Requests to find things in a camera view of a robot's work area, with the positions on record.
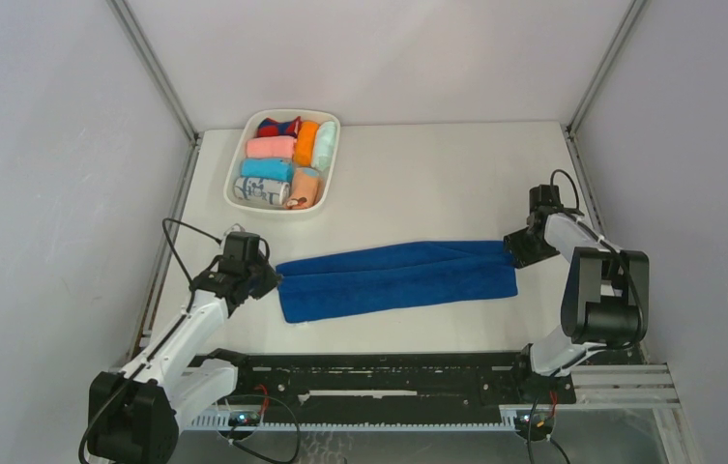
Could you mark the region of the orange towel with blue dots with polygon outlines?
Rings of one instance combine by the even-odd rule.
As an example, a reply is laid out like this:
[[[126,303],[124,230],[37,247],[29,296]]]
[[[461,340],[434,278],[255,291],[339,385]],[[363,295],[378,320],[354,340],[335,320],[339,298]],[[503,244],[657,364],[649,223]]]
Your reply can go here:
[[[317,170],[300,167],[295,170],[290,195],[284,203],[287,210],[305,210],[311,208],[317,199],[321,178]]]

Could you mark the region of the blue microfiber towel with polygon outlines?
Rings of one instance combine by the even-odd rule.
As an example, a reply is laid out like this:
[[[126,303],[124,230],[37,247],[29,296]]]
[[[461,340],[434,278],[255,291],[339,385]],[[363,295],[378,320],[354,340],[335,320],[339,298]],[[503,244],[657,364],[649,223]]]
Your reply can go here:
[[[421,241],[301,259],[277,266],[290,324],[384,310],[517,296],[501,241]]]

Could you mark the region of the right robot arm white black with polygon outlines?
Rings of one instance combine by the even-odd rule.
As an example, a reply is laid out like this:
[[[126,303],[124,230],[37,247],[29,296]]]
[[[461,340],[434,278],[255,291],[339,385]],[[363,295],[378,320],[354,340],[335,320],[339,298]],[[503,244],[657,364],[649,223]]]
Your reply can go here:
[[[517,269],[558,256],[568,262],[560,323],[527,347],[529,365],[512,375],[513,392],[521,400],[539,401],[550,390],[549,376],[566,376],[596,353],[627,350],[644,339],[647,254],[611,244],[579,209],[563,204],[557,187],[530,189],[526,225],[508,234],[504,246]]]

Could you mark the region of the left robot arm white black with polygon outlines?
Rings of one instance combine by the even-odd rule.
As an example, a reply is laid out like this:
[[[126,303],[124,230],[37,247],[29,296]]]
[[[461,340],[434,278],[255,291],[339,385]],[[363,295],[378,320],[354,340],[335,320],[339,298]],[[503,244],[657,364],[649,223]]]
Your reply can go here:
[[[233,362],[208,360],[186,372],[240,305],[280,283],[269,262],[270,247],[259,235],[232,230],[217,243],[217,254],[201,272],[183,271],[189,296],[176,318],[123,367],[103,371],[91,383],[79,462],[166,463],[182,432],[210,404],[253,396],[254,375]]]

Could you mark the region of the white printed rolled towel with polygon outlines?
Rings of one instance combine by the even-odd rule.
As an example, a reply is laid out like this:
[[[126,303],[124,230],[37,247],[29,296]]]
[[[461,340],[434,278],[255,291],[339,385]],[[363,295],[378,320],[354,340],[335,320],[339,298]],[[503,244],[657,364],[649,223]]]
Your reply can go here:
[[[233,183],[238,200],[264,207],[282,207],[290,195],[290,184],[260,177],[239,177]]]

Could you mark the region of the light blue rolled towel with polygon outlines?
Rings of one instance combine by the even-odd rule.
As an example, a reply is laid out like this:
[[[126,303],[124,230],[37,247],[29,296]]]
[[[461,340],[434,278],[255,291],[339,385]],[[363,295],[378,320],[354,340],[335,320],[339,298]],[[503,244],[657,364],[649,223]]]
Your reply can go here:
[[[244,159],[240,175],[290,183],[294,172],[295,165],[290,159]]]

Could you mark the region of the pink rolled towel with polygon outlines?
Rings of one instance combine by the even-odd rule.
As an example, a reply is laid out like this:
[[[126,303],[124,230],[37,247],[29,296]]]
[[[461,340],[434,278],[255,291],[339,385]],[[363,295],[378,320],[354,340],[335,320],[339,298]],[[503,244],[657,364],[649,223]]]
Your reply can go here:
[[[297,139],[289,135],[256,137],[247,141],[246,156],[249,159],[286,159],[295,154]]]

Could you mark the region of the white plastic tray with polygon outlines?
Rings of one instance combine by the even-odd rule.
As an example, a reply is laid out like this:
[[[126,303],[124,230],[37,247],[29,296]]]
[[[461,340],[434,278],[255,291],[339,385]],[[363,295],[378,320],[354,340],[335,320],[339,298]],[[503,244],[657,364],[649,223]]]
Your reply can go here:
[[[317,199],[315,201],[315,204],[308,209],[305,210],[287,210],[284,207],[284,204],[282,207],[264,207],[261,205],[255,206],[252,204],[249,204],[247,202],[238,200],[235,195],[233,194],[233,183],[239,178],[242,177],[240,175],[241,170],[241,164],[243,160],[248,159],[246,156],[246,143],[248,140],[252,138],[256,138],[256,129],[259,125],[259,123],[264,120],[265,118],[272,118],[278,121],[287,121],[294,119],[296,117],[301,117],[302,122],[309,120],[314,121],[318,123],[319,125],[328,122],[328,121],[334,121],[337,123],[337,133],[336,133],[336,142],[335,142],[335,152],[331,161],[330,166],[323,171],[319,171],[320,178],[321,178],[321,184],[320,188],[318,190]],[[333,181],[334,176],[334,169],[335,169],[335,160],[338,152],[338,146],[340,141],[340,123],[339,120],[332,114],[323,112],[323,111],[317,111],[317,110],[308,110],[308,109],[269,109],[269,110],[262,110],[255,115],[251,116],[248,120],[241,138],[240,142],[235,150],[235,154],[233,157],[233,160],[231,161],[230,168],[228,170],[227,177],[224,181],[223,185],[223,198],[224,200],[245,212],[258,214],[264,217],[276,217],[276,218],[307,218],[310,215],[315,215],[320,210],[320,208],[323,206],[323,204],[326,202],[326,199],[329,195],[330,186]],[[306,166],[299,166],[296,164],[293,159],[291,161],[295,165],[295,170],[300,167],[306,167]]]

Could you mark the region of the red and blue rolled towel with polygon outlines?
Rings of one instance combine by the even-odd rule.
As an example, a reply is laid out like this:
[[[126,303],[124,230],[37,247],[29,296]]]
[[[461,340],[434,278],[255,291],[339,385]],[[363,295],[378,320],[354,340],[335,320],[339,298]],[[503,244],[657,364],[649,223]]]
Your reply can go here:
[[[256,136],[258,138],[277,136],[289,136],[296,138],[300,131],[301,125],[301,117],[296,117],[287,121],[278,121],[272,118],[265,118],[259,123],[256,129]]]

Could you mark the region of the orange rolled towel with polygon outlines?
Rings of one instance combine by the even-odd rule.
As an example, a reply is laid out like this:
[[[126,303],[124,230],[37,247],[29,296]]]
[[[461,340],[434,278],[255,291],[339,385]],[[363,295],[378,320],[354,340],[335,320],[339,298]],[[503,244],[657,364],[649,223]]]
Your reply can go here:
[[[311,166],[313,147],[320,125],[314,121],[301,123],[293,152],[293,161],[299,166]]]

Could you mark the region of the mint green rolled towel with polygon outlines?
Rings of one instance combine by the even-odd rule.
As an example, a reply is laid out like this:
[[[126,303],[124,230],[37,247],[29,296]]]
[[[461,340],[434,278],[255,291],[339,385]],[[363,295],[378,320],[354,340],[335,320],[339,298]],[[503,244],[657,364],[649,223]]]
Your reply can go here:
[[[332,161],[335,152],[337,123],[328,121],[321,124],[315,134],[313,143],[311,167],[323,171]]]

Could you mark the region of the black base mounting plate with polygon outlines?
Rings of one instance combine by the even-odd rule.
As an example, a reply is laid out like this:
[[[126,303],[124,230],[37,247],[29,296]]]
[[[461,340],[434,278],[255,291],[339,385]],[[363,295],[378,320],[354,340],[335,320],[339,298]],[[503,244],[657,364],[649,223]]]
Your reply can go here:
[[[303,422],[463,423],[496,419],[503,407],[527,409],[549,391],[557,393],[557,406],[577,400],[571,377],[534,374],[519,352],[247,355],[217,349],[191,364],[210,359],[237,366],[235,393],[263,383]],[[291,421],[278,407],[266,418]]]

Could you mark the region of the right aluminium frame post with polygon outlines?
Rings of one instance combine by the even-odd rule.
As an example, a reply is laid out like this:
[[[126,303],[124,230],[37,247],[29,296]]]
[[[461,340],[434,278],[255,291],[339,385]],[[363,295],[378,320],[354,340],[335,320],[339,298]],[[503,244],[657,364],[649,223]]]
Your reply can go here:
[[[598,91],[603,86],[607,76],[614,69],[615,63],[626,47],[634,28],[646,8],[651,4],[649,0],[632,0],[628,3],[626,12],[618,23],[609,44],[592,75],[592,79],[582,94],[578,105],[565,126],[568,138],[574,138],[581,128]]]

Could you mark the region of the aluminium frame post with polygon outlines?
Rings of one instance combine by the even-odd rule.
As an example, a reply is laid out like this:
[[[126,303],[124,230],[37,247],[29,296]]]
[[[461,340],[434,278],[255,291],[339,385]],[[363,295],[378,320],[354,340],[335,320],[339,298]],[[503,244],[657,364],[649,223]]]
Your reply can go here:
[[[614,69],[615,63],[626,47],[634,28],[646,8],[651,4],[649,0],[632,0],[628,3],[626,12],[618,23],[609,44],[592,75],[592,79],[582,94],[578,105],[565,126],[568,138],[574,138],[581,128],[598,91],[603,86],[607,76]]]
[[[120,24],[135,55],[156,87],[160,99],[182,131],[185,139],[190,145],[195,145],[199,138],[198,131],[194,127],[178,92],[141,26],[131,3],[126,0],[107,0],[106,4]]]

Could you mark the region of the left aluminium frame post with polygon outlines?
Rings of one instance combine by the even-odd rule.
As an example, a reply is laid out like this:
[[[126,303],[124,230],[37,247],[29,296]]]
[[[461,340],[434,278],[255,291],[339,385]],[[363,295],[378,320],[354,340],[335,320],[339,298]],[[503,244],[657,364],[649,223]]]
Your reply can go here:
[[[120,24],[135,55],[156,87],[160,99],[182,131],[185,139],[190,145],[195,145],[199,138],[198,131],[194,127],[178,92],[141,26],[131,3],[126,0],[107,0],[106,4]]]

